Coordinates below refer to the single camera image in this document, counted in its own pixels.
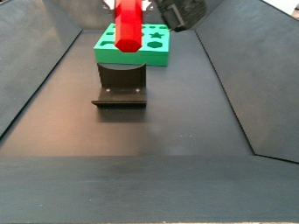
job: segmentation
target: black bracket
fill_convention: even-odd
[[[146,64],[117,70],[98,64],[102,83],[97,106],[146,106]]]

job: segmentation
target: red cylinder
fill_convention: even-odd
[[[143,0],[117,0],[117,48],[135,53],[142,43]]]

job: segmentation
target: green block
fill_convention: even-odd
[[[143,46],[138,52],[118,50],[115,32],[115,24],[111,24],[94,47],[98,63],[169,65],[170,30],[165,24],[143,24]]]

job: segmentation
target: star-shaped hole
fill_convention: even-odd
[[[154,34],[150,34],[151,35],[151,38],[158,38],[161,39],[163,37],[163,34],[161,34],[159,32],[154,33]]]

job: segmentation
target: metal mount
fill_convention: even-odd
[[[138,106],[145,107],[146,97],[146,64],[127,70],[117,70],[98,64],[102,83],[98,101],[101,106]]]
[[[102,0],[105,10],[109,10],[109,13],[117,8],[117,0]],[[149,11],[154,10],[154,0],[143,0],[143,12],[147,13]]]

